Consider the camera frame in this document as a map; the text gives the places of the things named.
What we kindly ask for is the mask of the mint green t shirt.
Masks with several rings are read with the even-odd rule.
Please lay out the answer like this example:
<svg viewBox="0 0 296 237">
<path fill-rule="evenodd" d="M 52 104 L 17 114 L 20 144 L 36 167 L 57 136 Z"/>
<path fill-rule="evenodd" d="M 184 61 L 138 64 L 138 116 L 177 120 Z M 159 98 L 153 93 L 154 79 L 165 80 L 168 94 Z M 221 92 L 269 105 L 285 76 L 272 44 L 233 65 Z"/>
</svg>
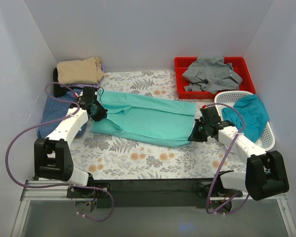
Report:
<svg viewBox="0 0 296 237">
<path fill-rule="evenodd" d="M 90 131 L 164 147 L 189 144 L 196 105 L 132 93 L 104 91 L 101 105 L 107 117 Z"/>
</svg>

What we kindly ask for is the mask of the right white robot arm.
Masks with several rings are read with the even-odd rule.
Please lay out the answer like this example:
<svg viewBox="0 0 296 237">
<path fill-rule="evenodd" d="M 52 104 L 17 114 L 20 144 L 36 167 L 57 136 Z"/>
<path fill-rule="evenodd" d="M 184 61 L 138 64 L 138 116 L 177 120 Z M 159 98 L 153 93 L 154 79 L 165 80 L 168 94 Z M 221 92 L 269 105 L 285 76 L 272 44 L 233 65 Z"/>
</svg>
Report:
<svg viewBox="0 0 296 237">
<path fill-rule="evenodd" d="M 242 134 L 236 126 L 221 120 L 214 106 L 204 106 L 189 137 L 191 142 L 216 139 L 234 152 L 246 165 L 245 173 L 219 171 L 213 178 L 214 192 L 219 196 L 231 190 L 246 192 L 254 200 L 261 200 L 289 191 L 283 156 L 278 151 L 267 151 Z"/>
</svg>

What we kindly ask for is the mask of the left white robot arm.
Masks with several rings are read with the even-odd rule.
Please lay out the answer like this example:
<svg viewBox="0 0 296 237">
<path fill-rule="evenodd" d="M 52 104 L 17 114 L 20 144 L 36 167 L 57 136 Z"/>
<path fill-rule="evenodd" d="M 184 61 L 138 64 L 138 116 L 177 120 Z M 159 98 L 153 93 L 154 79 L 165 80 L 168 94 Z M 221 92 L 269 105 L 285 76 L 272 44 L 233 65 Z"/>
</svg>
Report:
<svg viewBox="0 0 296 237">
<path fill-rule="evenodd" d="M 74 167 L 70 145 L 81 128 L 92 119 L 96 122 L 107 117 L 107 109 L 99 102 L 98 89 L 84 87 L 66 113 L 66 119 L 45 138 L 34 143 L 35 176 L 78 185 L 83 197 L 91 197 L 95 185 L 88 181 L 90 175 Z"/>
</svg>

